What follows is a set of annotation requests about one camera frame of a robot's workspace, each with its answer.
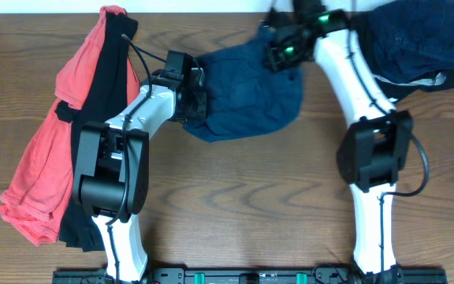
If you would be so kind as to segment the dark blue shorts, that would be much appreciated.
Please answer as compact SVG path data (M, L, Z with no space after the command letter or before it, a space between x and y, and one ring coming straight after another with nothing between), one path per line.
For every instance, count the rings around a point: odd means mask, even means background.
M264 66L272 39L261 25L246 43L197 58L205 73L207 118L187 120L185 131L206 142L235 140L278 131L299 116L303 71L274 73Z

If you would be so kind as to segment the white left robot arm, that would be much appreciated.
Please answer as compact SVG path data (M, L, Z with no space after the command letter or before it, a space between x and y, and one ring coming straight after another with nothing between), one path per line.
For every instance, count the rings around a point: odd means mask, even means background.
M98 282L143 282L148 256L139 213L149 187L150 140L166 121L206 117L204 77L195 58L171 50L164 68L141 84L125 109L82 128L73 199L91 217L105 247L107 267Z

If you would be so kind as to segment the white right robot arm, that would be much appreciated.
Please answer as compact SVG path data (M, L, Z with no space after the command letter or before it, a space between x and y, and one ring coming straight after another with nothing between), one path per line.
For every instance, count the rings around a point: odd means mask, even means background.
M342 9L320 1L292 2L294 19L275 24L266 46L274 72L315 62L327 76L347 130L336 154L355 207L351 283L398 283L392 247L392 203L412 140L413 121L383 94L363 57L359 37Z

